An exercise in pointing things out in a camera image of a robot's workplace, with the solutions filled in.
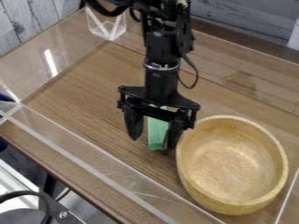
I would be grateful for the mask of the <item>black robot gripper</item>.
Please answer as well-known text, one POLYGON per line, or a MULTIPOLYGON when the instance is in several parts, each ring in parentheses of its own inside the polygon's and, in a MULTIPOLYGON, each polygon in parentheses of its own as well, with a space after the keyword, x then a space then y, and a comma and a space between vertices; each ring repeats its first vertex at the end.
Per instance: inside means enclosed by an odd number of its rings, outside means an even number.
POLYGON ((200 110, 200 105, 178 93, 178 72, 178 63, 161 66, 145 61, 144 85, 117 88, 117 107, 124 112, 128 136, 132 140, 141 136, 145 116, 158 118, 170 124, 164 139, 168 151, 174 149, 182 130, 193 127, 200 110))

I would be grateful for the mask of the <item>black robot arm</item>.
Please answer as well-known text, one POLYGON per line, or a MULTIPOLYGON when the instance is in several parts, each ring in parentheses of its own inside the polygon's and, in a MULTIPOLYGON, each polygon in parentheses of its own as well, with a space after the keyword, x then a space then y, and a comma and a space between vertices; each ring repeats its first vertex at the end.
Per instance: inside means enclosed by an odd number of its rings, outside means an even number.
POLYGON ((164 151, 174 149, 178 138, 194 126, 200 104, 184 98, 177 91, 182 83, 180 64, 189 62, 186 54, 193 50, 190 0, 108 0, 114 5, 108 10, 98 0, 85 0, 101 15, 116 17, 122 12, 140 23, 145 56, 144 85, 117 88, 117 107, 124 113, 125 129, 136 140, 144 130, 144 118, 168 123, 162 135, 164 151))

